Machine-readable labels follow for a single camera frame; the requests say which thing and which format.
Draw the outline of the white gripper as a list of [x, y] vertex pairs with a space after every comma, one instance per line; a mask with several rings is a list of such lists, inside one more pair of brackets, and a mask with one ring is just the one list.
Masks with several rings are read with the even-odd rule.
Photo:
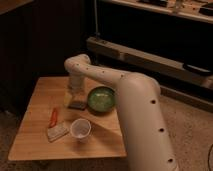
[[[83, 93], [85, 90], [84, 86], [84, 78], [82, 76], [70, 76], [68, 81], [68, 90], [71, 94], [78, 94]], [[64, 95], [64, 106], [69, 107], [72, 103], [73, 96], [66, 92]], [[76, 95], [75, 101], [83, 102], [84, 96], [83, 95]]]

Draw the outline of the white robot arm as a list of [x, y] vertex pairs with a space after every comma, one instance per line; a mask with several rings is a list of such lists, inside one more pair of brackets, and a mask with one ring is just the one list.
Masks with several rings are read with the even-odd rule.
[[94, 66], [86, 54], [65, 60], [72, 93], [88, 77], [115, 90], [116, 110], [131, 171], [179, 171], [159, 104], [161, 89], [147, 75]]

